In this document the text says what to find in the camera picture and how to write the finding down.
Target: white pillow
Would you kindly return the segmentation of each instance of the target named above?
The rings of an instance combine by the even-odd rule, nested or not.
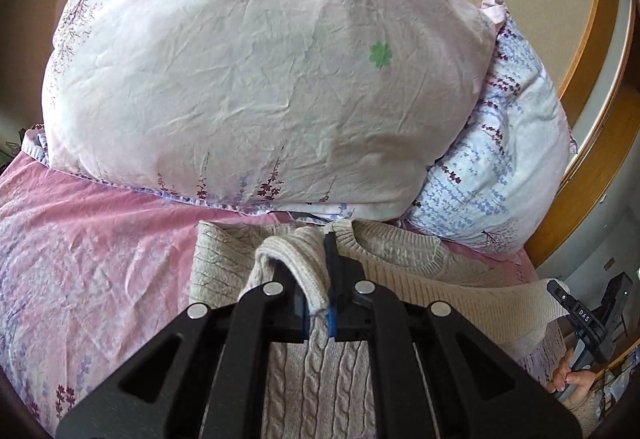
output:
[[[506,12],[478,104],[402,226],[507,259],[553,202],[571,146],[556,88]]]
[[[50,163],[248,212],[397,217],[494,42],[463,0],[69,0]]]

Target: bed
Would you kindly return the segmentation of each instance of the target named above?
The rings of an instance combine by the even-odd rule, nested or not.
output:
[[[0,177],[0,426],[9,437],[49,437],[69,409],[184,309],[202,219],[291,220],[113,188],[18,155]],[[489,262],[514,281],[534,278],[524,252]]]

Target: knit fabric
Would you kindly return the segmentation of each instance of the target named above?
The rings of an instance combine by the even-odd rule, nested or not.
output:
[[[375,437],[367,343],[336,343],[322,313],[328,304],[328,278],[320,271],[323,231],[335,232],[338,252],[361,262],[367,278],[393,289],[401,300],[423,306],[447,301],[503,346],[523,337],[526,348],[537,346],[546,324],[564,314],[546,292],[546,281],[502,287],[499,269],[454,255],[435,237],[380,223],[222,229],[201,222],[192,303],[221,307],[236,302],[245,289],[271,278],[266,258],[273,257],[292,270],[310,309],[318,312],[308,342],[271,345],[263,437]],[[316,260],[322,260],[321,268]]]

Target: metal rivet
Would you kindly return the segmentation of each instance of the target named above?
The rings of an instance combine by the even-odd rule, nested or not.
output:
[[[353,287],[360,294],[371,294],[376,290],[376,285],[369,280],[360,280]]]
[[[275,296],[276,294],[280,294],[284,291],[284,285],[280,282],[269,282],[263,286],[262,291],[267,296]]]
[[[204,304],[193,304],[187,309],[187,316],[192,320],[197,320],[207,314],[208,310],[209,309],[207,309],[207,306]]]
[[[440,317],[449,316],[451,314],[451,306],[446,302],[434,302],[431,304],[431,312]]]

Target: floral pillow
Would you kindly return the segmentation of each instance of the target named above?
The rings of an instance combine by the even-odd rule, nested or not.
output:
[[[507,11],[478,103],[401,225],[504,259],[545,216],[571,145],[554,84]]]

